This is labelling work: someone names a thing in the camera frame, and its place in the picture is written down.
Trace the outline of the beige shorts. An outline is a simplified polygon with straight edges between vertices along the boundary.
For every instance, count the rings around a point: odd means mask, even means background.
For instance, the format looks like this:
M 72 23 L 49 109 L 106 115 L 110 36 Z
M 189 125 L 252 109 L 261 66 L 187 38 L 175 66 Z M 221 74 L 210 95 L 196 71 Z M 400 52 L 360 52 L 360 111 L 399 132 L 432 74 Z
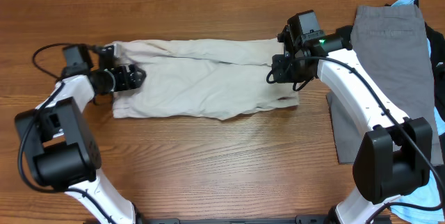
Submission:
M 115 42 L 118 61 L 146 73 L 140 88 L 118 92 L 114 118 L 177 115 L 227 120 L 297 106 L 292 85 L 268 84 L 276 40 L 135 40 Z

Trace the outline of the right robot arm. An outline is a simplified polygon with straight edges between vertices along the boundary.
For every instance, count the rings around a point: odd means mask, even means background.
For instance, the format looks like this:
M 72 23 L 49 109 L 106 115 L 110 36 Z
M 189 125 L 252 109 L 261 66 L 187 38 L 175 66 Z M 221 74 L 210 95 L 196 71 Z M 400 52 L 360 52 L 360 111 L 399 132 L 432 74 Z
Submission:
M 432 127 L 399 109 L 366 73 L 349 41 L 321 30 L 313 10 L 289 18 L 277 40 L 284 52 L 272 57 L 267 82 L 290 83 L 298 92 L 319 79 L 338 97 L 362 138 L 350 195 L 328 214 L 301 215 L 296 222 L 390 223 L 381 212 L 429 182 Z

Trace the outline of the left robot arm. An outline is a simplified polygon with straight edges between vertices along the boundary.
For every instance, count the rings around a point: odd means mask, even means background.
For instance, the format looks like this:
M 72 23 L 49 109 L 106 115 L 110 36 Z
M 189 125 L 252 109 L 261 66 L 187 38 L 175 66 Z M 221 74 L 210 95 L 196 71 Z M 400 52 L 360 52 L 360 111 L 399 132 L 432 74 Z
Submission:
M 66 65 L 52 76 L 54 91 L 34 109 L 15 116 L 19 176 L 34 191 L 71 196 L 100 223 L 144 223 L 135 204 L 105 176 L 83 110 L 98 95 L 140 88 L 146 73 L 134 64 L 118 65 L 115 45 L 59 46 Z

